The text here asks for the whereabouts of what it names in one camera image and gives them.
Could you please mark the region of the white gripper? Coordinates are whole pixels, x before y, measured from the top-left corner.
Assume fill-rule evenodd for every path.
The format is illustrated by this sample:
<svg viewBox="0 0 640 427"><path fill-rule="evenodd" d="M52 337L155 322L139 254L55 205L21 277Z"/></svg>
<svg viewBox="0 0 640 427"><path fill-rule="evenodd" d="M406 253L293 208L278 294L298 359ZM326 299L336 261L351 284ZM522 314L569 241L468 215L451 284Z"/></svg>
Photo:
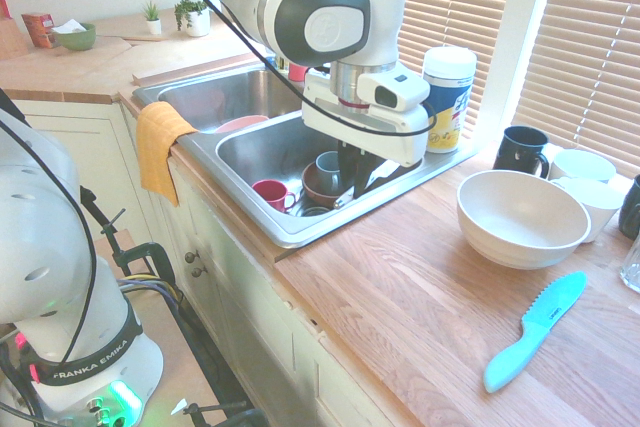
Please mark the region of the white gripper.
<svg viewBox="0 0 640 427"><path fill-rule="evenodd" d="M343 188L354 184L354 198L365 191L372 172L392 160L412 166L427 146L429 114L422 106L429 83L411 71L363 73L356 81L362 107L351 107L331 91L328 77L308 73L302 120L338 142L338 167Z"/></svg>

